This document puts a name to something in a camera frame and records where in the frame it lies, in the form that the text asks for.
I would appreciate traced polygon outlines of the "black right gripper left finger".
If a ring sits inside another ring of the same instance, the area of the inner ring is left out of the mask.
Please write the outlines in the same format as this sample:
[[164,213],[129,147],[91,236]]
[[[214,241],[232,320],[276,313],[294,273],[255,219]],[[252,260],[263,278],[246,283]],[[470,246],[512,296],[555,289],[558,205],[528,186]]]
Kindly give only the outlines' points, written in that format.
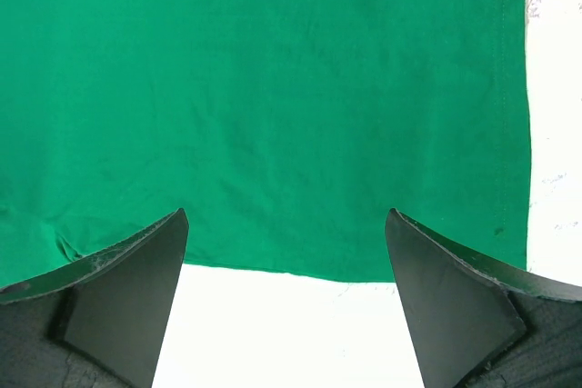
[[4,387],[150,387],[186,253],[179,209],[1,289]]

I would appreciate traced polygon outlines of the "green t-shirt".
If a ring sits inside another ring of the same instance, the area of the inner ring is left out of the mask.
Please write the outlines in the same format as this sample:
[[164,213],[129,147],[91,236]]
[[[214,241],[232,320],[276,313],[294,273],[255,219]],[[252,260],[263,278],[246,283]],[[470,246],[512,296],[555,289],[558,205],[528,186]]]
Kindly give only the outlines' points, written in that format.
[[1,0],[1,283],[186,212],[189,264],[386,283],[397,209],[527,263],[526,0]]

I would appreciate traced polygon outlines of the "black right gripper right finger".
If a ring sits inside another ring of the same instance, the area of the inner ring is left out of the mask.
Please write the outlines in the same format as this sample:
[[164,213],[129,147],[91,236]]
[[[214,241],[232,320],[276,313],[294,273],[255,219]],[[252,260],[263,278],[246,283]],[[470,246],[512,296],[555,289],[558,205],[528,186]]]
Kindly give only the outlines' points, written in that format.
[[498,261],[396,209],[385,234],[424,386],[580,386],[580,287]]

